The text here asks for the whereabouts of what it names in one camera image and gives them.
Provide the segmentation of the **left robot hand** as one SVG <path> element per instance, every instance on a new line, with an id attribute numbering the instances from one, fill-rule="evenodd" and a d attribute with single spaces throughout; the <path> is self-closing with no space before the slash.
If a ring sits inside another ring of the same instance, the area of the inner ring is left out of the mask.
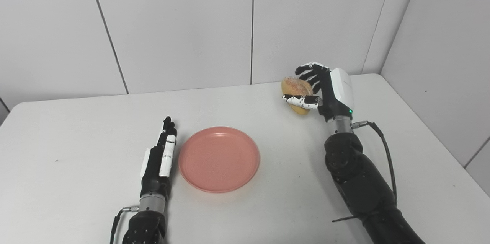
<path id="1" fill-rule="evenodd" d="M 149 194 L 170 195 L 170 173 L 176 147 L 177 129 L 170 116 L 163 121 L 157 144 L 149 150 L 145 172 L 141 179 L 140 197 Z"/>

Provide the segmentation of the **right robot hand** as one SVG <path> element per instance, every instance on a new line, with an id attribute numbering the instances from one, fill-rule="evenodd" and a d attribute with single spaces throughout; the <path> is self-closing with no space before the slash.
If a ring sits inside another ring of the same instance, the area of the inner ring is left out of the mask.
<path id="1" fill-rule="evenodd" d="M 350 75 L 341 68 L 310 62 L 296 68 L 296 77 L 281 82 L 282 99 L 296 113 L 317 110 L 326 121 L 336 116 L 353 118 L 354 96 Z"/>

